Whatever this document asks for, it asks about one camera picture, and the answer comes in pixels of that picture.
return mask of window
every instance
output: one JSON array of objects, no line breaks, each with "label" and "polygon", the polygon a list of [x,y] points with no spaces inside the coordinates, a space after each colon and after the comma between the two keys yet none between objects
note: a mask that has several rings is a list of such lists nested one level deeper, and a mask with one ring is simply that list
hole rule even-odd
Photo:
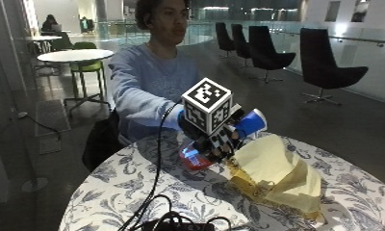
[{"label": "window", "polygon": [[330,1],[329,11],[326,13],[325,21],[335,22],[338,7],[341,5],[339,1]]}]

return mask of round table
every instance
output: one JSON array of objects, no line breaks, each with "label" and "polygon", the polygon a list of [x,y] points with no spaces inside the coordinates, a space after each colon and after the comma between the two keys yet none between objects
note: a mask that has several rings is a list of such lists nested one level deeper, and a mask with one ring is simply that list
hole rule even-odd
[{"label": "round table", "polygon": [[45,63],[59,63],[59,64],[76,64],[79,67],[79,74],[80,74],[80,81],[81,81],[81,88],[83,88],[83,97],[79,97],[77,93],[77,85],[76,85],[76,79],[72,76],[72,83],[73,83],[73,93],[75,97],[73,98],[65,98],[63,100],[64,106],[65,106],[65,101],[79,101],[79,103],[69,109],[69,115],[72,115],[72,111],[87,101],[95,102],[95,103],[101,103],[107,104],[108,108],[111,109],[111,105],[107,101],[104,101],[103,97],[103,89],[101,85],[99,84],[100,87],[100,93],[88,95],[87,92],[87,85],[85,85],[85,78],[84,78],[84,73],[83,73],[83,66],[87,65],[87,62],[92,61],[99,61],[108,59],[115,55],[115,52],[111,50],[103,50],[103,49],[83,49],[83,50],[65,50],[65,51],[56,51],[51,52],[47,54],[43,54],[37,57],[37,60],[45,62]]},{"label": "round table", "polygon": [[[322,176],[322,219],[297,216],[287,206],[254,204],[226,187],[228,168],[214,164],[201,171],[184,168],[178,146],[184,135],[162,134],[162,165],[156,194],[169,196],[172,210],[194,222],[224,216],[233,230],[385,230],[385,184],[327,151],[281,137]],[[116,153],[88,176],[71,196],[59,230],[117,230],[139,208],[153,185],[157,138],[149,137]],[[168,212],[165,200],[154,200],[143,220]],[[224,221],[214,222],[226,230]]]},{"label": "round table", "polygon": [[36,36],[36,37],[24,37],[25,41],[37,41],[40,43],[41,53],[49,53],[51,46],[47,44],[47,41],[61,39],[57,36]]}]

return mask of man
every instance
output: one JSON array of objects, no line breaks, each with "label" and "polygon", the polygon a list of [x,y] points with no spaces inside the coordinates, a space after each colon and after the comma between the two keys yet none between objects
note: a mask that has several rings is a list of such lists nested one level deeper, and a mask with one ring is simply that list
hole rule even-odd
[{"label": "man", "polygon": [[[109,63],[123,145],[157,133],[165,111],[198,80],[192,59],[176,47],[186,31],[188,2],[137,1],[137,26],[150,31],[150,39],[119,51]],[[164,128],[181,130],[182,108],[181,104],[176,105]]]}]

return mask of white tablecloth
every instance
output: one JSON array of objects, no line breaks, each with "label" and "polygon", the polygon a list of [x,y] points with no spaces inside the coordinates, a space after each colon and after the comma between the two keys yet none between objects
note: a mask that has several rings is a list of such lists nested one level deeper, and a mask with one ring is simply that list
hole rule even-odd
[{"label": "white tablecloth", "polygon": [[[188,171],[178,158],[184,136],[164,133],[162,165],[156,194],[169,196],[173,211],[194,222],[228,217],[233,230],[385,230],[385,184],[327,151],[282,138],[290,151],[322,176],[323,222],[297,216],[289,207],[252,203],[226,187],[229,173],[214,164]],[[117,230],[143,203],[156,176],[157,138],[124,148],[88,176],[68,203],[59,230]],[[154,200],[143,220],[168,212],[164,199]],[[224,221],[214,221],[226,230]]]}]

